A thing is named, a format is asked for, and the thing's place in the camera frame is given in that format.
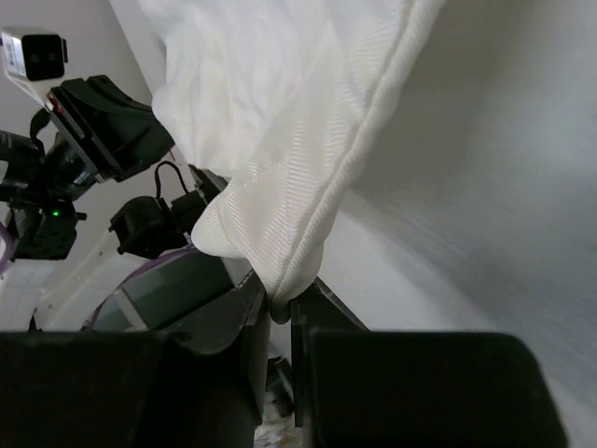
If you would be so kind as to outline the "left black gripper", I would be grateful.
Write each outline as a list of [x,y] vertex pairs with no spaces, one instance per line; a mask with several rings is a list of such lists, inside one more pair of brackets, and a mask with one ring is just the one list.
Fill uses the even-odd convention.
[[95,183],[122,182],[159,162],[174,146],[149,105],[108,76],[64,81],[49,91],[30,133],[1,132],[1,223],[8,259],[63,260],[87,218],[74,202]]

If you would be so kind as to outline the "white pleated skirt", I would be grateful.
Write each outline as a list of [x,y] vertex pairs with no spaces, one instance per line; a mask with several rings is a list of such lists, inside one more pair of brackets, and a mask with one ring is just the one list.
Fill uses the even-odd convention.
[[153,111],[186,162],[228,180],[192,229],[247,260],[271,317],[319,272],[346,190],[394,114],[439,1],[144,1],[165,47]]

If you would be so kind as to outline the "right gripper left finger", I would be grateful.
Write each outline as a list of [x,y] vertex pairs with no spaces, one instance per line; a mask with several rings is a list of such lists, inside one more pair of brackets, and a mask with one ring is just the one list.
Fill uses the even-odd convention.
[[249,447],[270,318],[254,273],[169,328],[5,332],[5,447]]

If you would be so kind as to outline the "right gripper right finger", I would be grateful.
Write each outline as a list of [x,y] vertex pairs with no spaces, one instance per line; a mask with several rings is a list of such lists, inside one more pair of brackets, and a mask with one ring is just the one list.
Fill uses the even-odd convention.
[[487,331],[369,330],[318,286],[290,306],[308,447],[565,447],[539,363]]

